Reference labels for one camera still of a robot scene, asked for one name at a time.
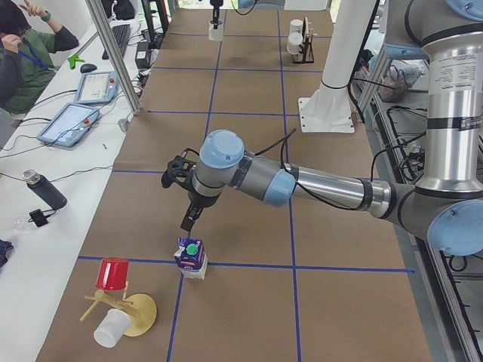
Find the green object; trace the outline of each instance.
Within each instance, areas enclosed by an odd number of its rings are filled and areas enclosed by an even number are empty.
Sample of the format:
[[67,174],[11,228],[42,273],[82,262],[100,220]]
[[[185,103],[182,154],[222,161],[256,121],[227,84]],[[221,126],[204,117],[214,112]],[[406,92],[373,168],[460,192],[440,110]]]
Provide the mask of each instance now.
[[45,22],[48,22],[51,17],[52,17],[52,14],[49,13],[48,11],[45,11],[47,14],[44,16],[44,17],[41,17],[42,21],[45,21]]
[[[54,36],[55,34],[37,32],[34,29],[25,34],[25,39],[35,49],[37,56],[49,68],[54,68],[49,55],[49,53],[54,52]],[[29,47],[24,43],[20,44],[19,51],[33,57]],[[5,49],[0,47],[0,63],[4,56]],[[9,54],[9,56],[19,57],[20,55]],[[23,57],[21,66],[23,83],[15,90],[14,96],[5,102],[3,107],[3,109],[15,115],[28,112],[55,75],[51,70],[44,69]]]
[[78,54],[75,53],[74,55],[72,55],[69,58],[69,66],[70,66],[70,69],[75,69],[75,63],[77,63],[77,62],[83,63],[83,62],[85,62],[85,60],[79,58],[78,57]]
[[188,247],[186,248],[186,252],[188,253],[188,255],[195,255],[198,252],[198,245],[196,244],[188,245]]

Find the person's hand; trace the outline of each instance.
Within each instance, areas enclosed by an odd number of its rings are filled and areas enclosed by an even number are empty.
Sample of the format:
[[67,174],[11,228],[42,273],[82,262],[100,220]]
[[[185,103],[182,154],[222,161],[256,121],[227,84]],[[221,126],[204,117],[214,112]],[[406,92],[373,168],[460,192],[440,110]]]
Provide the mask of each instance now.
[[18,53],[18,46],[22,44],[22,39],[18,35],[8,34],[2,38],[2,44],[8,51]]
[[44,9],[42,9],[40,5],[37,5],[34,2],[30,2],[29,0],[24,0],[24,1],[25,1],[25,5],[19,4],[18,6],[20,6],[23,10],[25,10],[30,17],[44,17],[45,15],[47,15],[47,12]]

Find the green shirt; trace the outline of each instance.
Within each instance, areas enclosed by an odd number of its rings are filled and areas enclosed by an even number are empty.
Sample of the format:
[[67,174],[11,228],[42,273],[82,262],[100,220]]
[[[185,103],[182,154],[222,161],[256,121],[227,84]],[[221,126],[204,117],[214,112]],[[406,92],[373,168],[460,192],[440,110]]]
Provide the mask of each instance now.
[[[29,42],[37,57],[51,69],[54,68],[54,64],[49,53],[55,52],[54,37],[55,34],[37,32],[34,29],[29,30],[25,35],[25,41]],[[4,51],[5,49],[0,47],[0,61],[3,61]],[[20,52],[35,58],[24,43],[19,46]],[[52,70],[42,68],[27,57],[20,56],[20,62],[22,69],[20,86],[12,91],[14,95],[2,107],[14,114],[28,112],[55,75]]]

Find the keyboard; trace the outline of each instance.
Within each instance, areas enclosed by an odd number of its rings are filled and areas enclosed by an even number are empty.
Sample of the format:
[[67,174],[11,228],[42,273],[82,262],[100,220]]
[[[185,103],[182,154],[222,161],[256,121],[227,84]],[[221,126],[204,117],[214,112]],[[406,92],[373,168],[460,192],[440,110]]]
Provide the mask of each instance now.
[[[131,35],[131,26],[129,24],[113,26],[112,33],[114,34],[115,42],[118,44],[119,51],[121,51],[121,55],[124,56],[126,54],[126,48],[128,47],[129,35]],[[105,49],[103,59],[109,59]]]

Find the blue lanyard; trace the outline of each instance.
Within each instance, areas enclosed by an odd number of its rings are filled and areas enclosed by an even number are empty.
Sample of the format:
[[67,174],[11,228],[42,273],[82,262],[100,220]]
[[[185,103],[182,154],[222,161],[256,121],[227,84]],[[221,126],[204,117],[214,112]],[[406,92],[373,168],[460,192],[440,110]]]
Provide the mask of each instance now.
[[49,70],[49,67],[45,65],[45,63],[42,61],[42,59],[40,59],[40,57],[37,55],[37,53],[33,49],[32,45],[29,42],[25,41],[25,40],[23,41],[23,43],[26,44],[27,47],[29,47],[30,53],[32,53],[33,57],[31,57],[28,54],[25,54],[22,51],[19,51],[18,54],[20,54],[22,57],[27,58],[28,60],[31,60],[35,65],[40,66],[43,69]]

